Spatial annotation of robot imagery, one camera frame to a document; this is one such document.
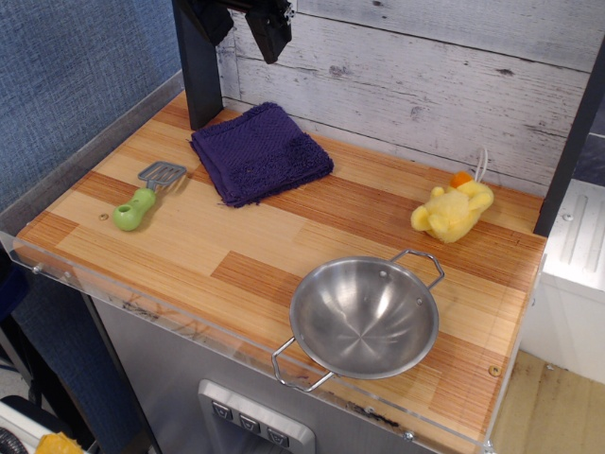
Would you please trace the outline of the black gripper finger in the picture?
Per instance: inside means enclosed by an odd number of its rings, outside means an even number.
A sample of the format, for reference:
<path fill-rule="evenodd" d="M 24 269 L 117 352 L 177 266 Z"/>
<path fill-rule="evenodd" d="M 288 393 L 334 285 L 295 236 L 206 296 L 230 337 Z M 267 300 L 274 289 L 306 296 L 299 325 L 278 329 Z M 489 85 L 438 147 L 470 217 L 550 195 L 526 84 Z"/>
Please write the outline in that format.
<path fill-rule="evenodd" d="M 203 37 L 212 45 L 220 44 L 233 27 L 233 19 L 228 9 L 218 1 L 189 0 L 193 23 Z"/>
<path fill-rule="evenodd" d="M 295 10 L 290 1 L 252 1 L 245 14 L 252 36 L 264 61 L 273 64 L 292 41 L 291 22 Z"/>

